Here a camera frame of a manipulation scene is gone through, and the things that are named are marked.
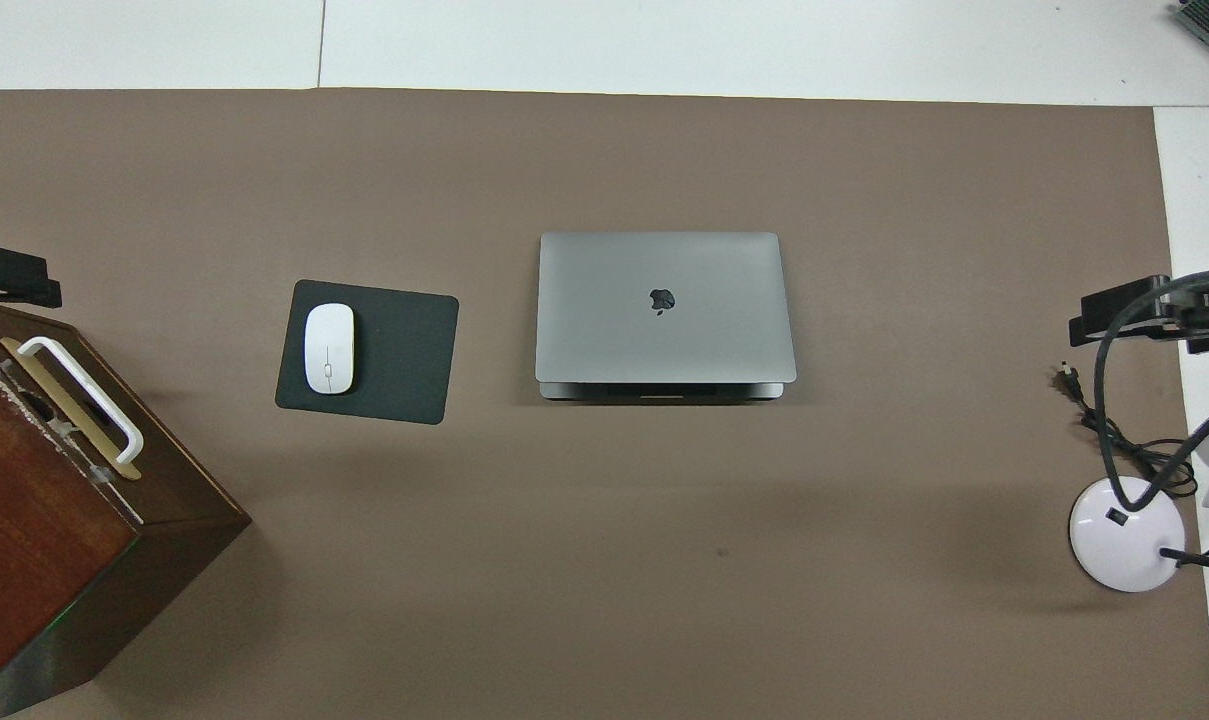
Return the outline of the grey laptop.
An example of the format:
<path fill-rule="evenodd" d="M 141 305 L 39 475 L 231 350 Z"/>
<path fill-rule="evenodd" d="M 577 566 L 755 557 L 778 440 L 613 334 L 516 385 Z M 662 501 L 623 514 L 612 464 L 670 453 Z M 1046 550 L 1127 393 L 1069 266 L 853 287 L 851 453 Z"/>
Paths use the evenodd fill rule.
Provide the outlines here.
<path fill-rule="evenodd" d="M 540 236 L 543 397 L 773 400 L 799 374 L 770 232 Z"/>

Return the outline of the white computer mouse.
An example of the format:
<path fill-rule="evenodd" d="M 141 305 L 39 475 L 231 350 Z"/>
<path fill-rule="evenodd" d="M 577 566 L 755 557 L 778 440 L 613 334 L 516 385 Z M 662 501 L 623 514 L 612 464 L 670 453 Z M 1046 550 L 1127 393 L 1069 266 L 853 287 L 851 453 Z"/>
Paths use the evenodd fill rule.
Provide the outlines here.
<path fill-rule="evenodd" d="M 345 395 L 354 384 L 354 310 L 317 304 L 303 319 L 303 381 L 317 395 Z"/>

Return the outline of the white desk lamp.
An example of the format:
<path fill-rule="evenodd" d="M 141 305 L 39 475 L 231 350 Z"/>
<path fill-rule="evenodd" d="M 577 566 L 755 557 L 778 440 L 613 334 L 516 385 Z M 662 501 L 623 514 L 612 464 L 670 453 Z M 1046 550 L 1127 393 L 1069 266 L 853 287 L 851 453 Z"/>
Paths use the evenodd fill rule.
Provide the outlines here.
<path fill-rule="evenodd" d="M 1209 418 L 1201 429 L 1207 437 L 1193 452 L 1209 466 Z M 1201 506 L 1209 509 L 1209 484 Z M 1185 523 L 1170 497 L 1161 492 L 1143 510 L 1124 510 L 1110 480 L 1097 480 L 1076 498 L 1069 541 L 1078 567 L 1113 591 L 1147 592 L 1180 568 L 1209 569 L 1207 550 L 1186 550 Z"/>

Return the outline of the black mouse pad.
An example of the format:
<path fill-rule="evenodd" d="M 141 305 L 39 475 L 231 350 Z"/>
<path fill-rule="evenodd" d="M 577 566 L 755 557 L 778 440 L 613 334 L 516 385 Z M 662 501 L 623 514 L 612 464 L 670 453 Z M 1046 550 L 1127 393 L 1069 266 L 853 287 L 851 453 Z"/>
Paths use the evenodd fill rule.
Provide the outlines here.
<path fill-rule="evenodd" d="M 354 384 L 345 395 L 317 395 L 303 381 L 303 319 L 317 304 L 354 310 Z M 458 315 L 449 295 L 302 279 L 290 300 L 274 403 L 436 425 L 447 407 Z"/>

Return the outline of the brown table mat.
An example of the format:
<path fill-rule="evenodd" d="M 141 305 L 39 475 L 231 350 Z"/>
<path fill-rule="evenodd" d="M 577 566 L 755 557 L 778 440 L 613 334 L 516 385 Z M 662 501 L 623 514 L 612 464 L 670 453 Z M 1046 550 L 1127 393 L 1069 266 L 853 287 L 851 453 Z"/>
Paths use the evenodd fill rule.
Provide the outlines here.
<path fill-rule="evenodd" d="M 1207 587 L 1072 561 L 1051 384 L 1168 271 L 1144 108 L 0 92 L 0 246 L 251 515 L 37 720 L 1209 720 Z M 548 231 L 779 234 L 799 378 L 553 403 Z M 441 423 L 274 403 L 297 281 L 458 300 Z"/>

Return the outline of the dark brown wooden box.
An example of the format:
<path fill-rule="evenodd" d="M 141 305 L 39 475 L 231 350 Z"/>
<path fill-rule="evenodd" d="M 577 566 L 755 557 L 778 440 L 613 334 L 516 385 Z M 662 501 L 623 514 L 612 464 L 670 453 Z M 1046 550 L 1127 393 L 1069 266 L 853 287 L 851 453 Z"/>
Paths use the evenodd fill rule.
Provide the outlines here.
<path fill-rule="evenodd" d="M 141 428 L 138 480 L 10 355 L 34 336 Z M 0 719 L 96 678 L 249 523 L 79 329 L 0 304 Z"/>

